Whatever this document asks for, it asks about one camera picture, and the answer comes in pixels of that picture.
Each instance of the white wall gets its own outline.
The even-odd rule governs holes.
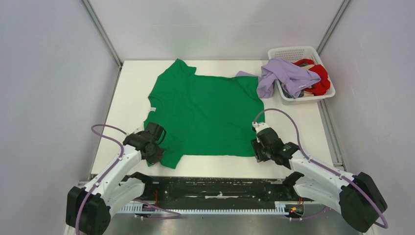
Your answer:
[[[122,60],[268,59],[317,47],[342,0],[91,0]]]
[[[389,206],[385,235],[415,231],[414,9],[410,0],[355,0],[322,54],[348,169],[370,174]]]
[[[0,1],[0,234],[63,233],[116,76],[80,1]]]

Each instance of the red garment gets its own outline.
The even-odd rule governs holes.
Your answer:
[[[310,59],[302,59],[299,60],[293,64],[295,65],[300,65],[300,64],[304,64],[304,63],[308,63],[310,65],[314,64],[313,60]],[[325,68],[322,65],[315,65],[312,68],[309,69],[309,71],[313,71],[316,74],[318,74],[321,78],[321,81],[312,85],[311,88],[306,88],[304,89],[304,91],[306,92],[311,92],[314,95],[325,95],[325,93],[327,92],[327,90],[330,88],[330,81],[328,80],[328,73],[325,70]]]

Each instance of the green garment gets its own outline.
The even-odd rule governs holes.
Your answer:
[[[252,122],[264,109],[256,77],[195,75],[196,68],[177,59],[156,81],[148,99],[144,126],[155,122],[167,131],[161,164],[176,168],[186,155],[253,157]],[[258,122],[264,121],[262,115]]]

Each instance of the white plastic basket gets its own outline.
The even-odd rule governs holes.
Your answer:
[[[299,46],[299,47],[280,47],[274,48],[268,51],[268,58],[272,59],[275,57],[282,58],[284,60],[290,62],[296,62],[301,59],[311,59],[314,61],[316,65],[323,65],[322,60],[320,59],[317,51],[310,46]],[[312,103],[317,102],[325,98],[333,97],[336,93],[336,90],[333,87],[333,83],[330,85],[330,89],[326,92],[325,95],[317,95],[312,97],[299,97],[296,99],[287,98],[282,92],[282,87],[279,82],[276,82],[279,90],[279,94],[282,97],[282,104],[284,105],[292,105],[292,104],[304,104],[304,103]]]

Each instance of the table top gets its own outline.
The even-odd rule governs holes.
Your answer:
[[[185,62],[197,68],[197,75],[224,77],[235,77],[239,71],[260,75],[261,66],[267,63],[260,60]],[[119,127],[128,133],[134,132],[137,128],[143,129],[143,122],[150,111],[148,95],[157,77],[172,63],[173,61],[126,61],[116,86],[106,124]],[[301,144],[309,154],[333,164],[317,103],[284,106],[277,89],[273,97],[261,100],[265,108],[282,109],[294,119],[300,131]],[[297,143],[295,129],[286,116],[268,111],[265,112],[265,121],[278,133],[283,142]],[[123,134],[110,128],[105,128],[103,134],[119,141],[125,138]],[[118,151],[118,145],[102,138],[91,173],[98,174]],[[190,155],[184,155],[176,169],[167,168],[160,163],[148,167],[146,161],[140,161],[128,174],[136,171],[150,176],[263,179],[283,179],[292,172],[276,165],[273,161],[257,163],[255,157]]]

